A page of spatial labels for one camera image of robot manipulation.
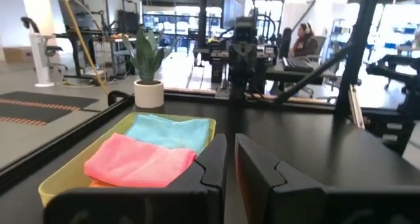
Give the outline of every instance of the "white pot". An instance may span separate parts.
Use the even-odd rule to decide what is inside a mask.
[[[141,80],[134,82],[134,99],[139,108],[157,108],[163,105],[163,83],[143,85]]]

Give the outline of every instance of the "yellow cable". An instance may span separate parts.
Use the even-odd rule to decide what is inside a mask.
[[[93,70],[93,72],[94,72],[94,74],[96,76],[96,79],[98,80],[99,85],[101,86],[103,92],[106,95],[108,95],[108,90],[107,90],[106,86],[104,85],[104,83],[102,82],[102,80],[101,80],[98,72],[96,71],[95,64],[93,64],[91,55],[89,54],[89,51],[87,50],[86,44],[85,44],[85,42],[84,42],[84,40],[83,40],[83,38],[81,36],[80,30],[79,30],[79,26],[77,25],[77,21],[74,18],[74,14],[73,14],[72,9],[70,8],[70,4],[68,3],[67,0],[64,0],[64,2],[66,4],[66,8],[67,8],[67,11],[68,11],[68,13],[70,15],[70,18],[72,19],[73,25],[75,27],[74,30],[75,30],[75,32],[77,34],[77,37],[79,38],[80,44],[81,44],[81,46],[83,48],[83,52],[85,53],[85,55],[87,57],[87,60],[89,61],[89,65],[91,65],[91,68],[92,68],[92,70]]]

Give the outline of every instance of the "floor mat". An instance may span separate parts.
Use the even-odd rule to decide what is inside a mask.
[[[45,125],[98,99],[12,92],[0,95],[0,122]]]

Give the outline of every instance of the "snake plant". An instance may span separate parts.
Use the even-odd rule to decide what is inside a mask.
[[[136,49],[133,49],[128,37],[123,35],[123,44],[129,51],[131,62],[138,70],[141,79],[141,84],[153,85],[157,82],[154,80],[155,72],[159,70],[162,60],[169,56],[173,47],[177,44],[175,40],[173,45],[168,48],[159,47],[159,41],[162,38],[162,33],[157,36],[153,30],[144,32],[139,29],[136,35]]]

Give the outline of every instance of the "pink towel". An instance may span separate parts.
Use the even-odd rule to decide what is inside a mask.
[[[85,174],[117,187],[166,187],[194,159],[187,148],[168,149],[114,133],[85,162]]]

